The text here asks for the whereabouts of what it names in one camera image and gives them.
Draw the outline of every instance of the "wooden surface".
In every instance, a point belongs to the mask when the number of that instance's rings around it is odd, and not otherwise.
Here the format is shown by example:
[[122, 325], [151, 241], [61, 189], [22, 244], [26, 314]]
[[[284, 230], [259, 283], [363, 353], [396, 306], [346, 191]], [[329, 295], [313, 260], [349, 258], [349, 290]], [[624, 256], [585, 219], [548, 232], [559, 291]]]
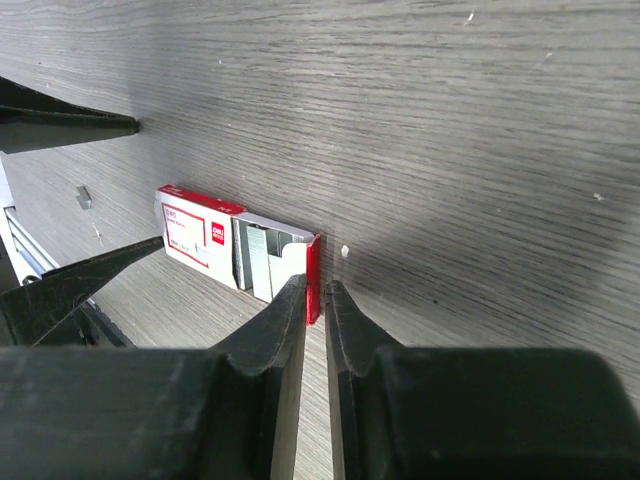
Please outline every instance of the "wooden surface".
[[[3, 3], [0, 75], [144, 125], [3, 159], [59, 262], [155, 235], [176, 183], [324, 233], [402, 342], [586, 347], [640, 405], [638, 2], [50, 3]], [[260, 308], [163, 253], [96, 300], [139, 345]], [[303, 390], [296, 478], [330, 478], [322, 323]]]

